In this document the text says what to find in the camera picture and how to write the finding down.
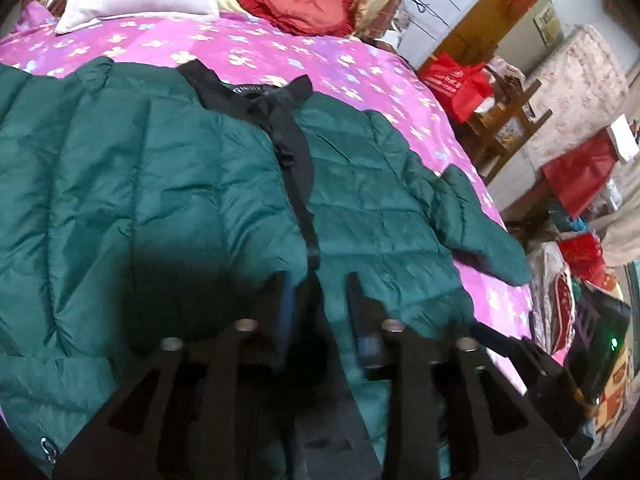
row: pink bedsheet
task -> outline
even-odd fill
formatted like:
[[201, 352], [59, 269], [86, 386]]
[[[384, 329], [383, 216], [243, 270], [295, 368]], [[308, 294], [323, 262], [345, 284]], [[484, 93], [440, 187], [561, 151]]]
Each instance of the pink bedsheet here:
[[[33, 74], [63, 77], [97, 56], [156, 66], [198, 58], [233, 84], [282, 85], [308, 74], [316, 91], [385, 114], [428, 168], [442, 172], [449, 164], [460, 167], [473, 183], [484, 212], [502, 223], [440, 104], [398, 56], [357, 40], [290, 36], [264, 20], [231, 13], [223, 13], [214, 23], [123, 18], [63, 36], [55, 34], [54, 20], [38, 4], [29, 4], [21, 18], [18, 32], [0, 41], [0, 62]], [[473, 297], [476, 319], [503, 334], [529, 334], [528, 286], [508, 286], [457, 266]], [[492, 357], [523, 391], [511, 363]]]

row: jacket sleeve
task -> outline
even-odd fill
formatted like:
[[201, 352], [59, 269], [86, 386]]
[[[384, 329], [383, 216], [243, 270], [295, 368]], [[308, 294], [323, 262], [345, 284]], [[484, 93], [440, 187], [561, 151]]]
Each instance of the jacket sleeve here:
[[33, 76], [0, 63], [0, 118], [4, 118], [17, 95]]
[[522, 246], [482, 212], [466, 174], [451, 165], [436, 176], [383, 116], [368, 114], [383, 155], [420, 205], [438, 241], [461, 251], [457, 259], [509, 285], [529, 283], [531, 271]]

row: metal ring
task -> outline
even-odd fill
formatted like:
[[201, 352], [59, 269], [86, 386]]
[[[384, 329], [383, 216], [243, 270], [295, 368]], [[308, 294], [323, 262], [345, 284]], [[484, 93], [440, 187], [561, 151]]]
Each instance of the metal ring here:
[[382, 330], [387, 332], [402, 332], [406, 325], [399, 319], [385, 319], [382, 322]]
[[471, 337], [461, 337], [460, 339], [456, 340], [456, 347], [458, 348], [458, 350], [463, 352], [473, 352], [475, 350], [478, 350], [478, 348], [480, 348], [480, 345], [478, 344], [478, 341]]
[[48, 437], [43, 436], [40, 439], [40, 447], [44, 451], [44, 454], [47, 456], [47, 460], [50, 464], [55, 464], [58, 460], [58, 456], [60, 455], [60, 450], [58, 450], [58, 446]]
[[160, 342], [160, 348], [165, 352], [177, 352], [182, 350], [182, 339], [179, 337], [165, 337]]
[[253, 332], [258, 328], [258, 322], [255, 319], [238, 319], [236, 321], [236, 330], [238, 332]]

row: metal bolt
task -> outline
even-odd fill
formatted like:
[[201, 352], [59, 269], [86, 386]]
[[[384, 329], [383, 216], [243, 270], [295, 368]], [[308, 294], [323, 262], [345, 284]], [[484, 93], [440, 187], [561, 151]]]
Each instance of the metal bolt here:
[[382, 322], [382, 330], [386, 330], [387, 332], [402, 332], [404, 327], [404, 323], [399, 319], [385, 319]]
[[238, 319], [236, 321], [236, 330], [238, 332], [253, 332], [258, 328], [258, 322], [255, 319]]
[[463, 352], [473, 352], [480, 348], [478, 341], [470, 337], [461, 337], [460, 339], [457, 339], [456, 346], [458, 347], [458, 350], [462, 350]]
[[182, 349], [182, 339], [178, 337], [165, 337], [160, 342], [160, 348], [165, 352], [177, 352]]

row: floral pattern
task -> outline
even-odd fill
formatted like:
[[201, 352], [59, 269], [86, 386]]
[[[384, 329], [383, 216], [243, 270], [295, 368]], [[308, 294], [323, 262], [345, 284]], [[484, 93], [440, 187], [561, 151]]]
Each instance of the floral pattern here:
[[[103, 53], [116, 61], [159, 66], [199, 59], [225, 82], [274, 86], [307, 74], [316, 91], [359, 110], [379, 110], [435, 174], [449, 164], [459, 166], [472, 181], [482, 209], [501, 222], [433, 94], [393, 54], [330, 36], [292, 37], [264, 20], [240, 14], [223, 14], [215, 24], [162, 18], [108, 20], [99, 28], [83, 28], [62, 38], [48, 35], [52, 25], [40, 25], [0, 40], [0, 62], [34, 74], [63, 77]], [[527, 287], [509, 287], [463, 264], [456, 265], [474, 300], [477, 319], [508, 335], [529, 333], [522, 323], [522, 314], [531, 310]], [[497, 356], [496, 360], [520, 387], [509, 362]]]
[[611, 124], [628, 95], [622, 67], [591, 25], [579, 27], [528, 81], [536, 79], [543, 85], [529, 101], [533, 111], [537, 117], [549, 109], [554, 112], [527, 143], [537, 167], [580, 146]]

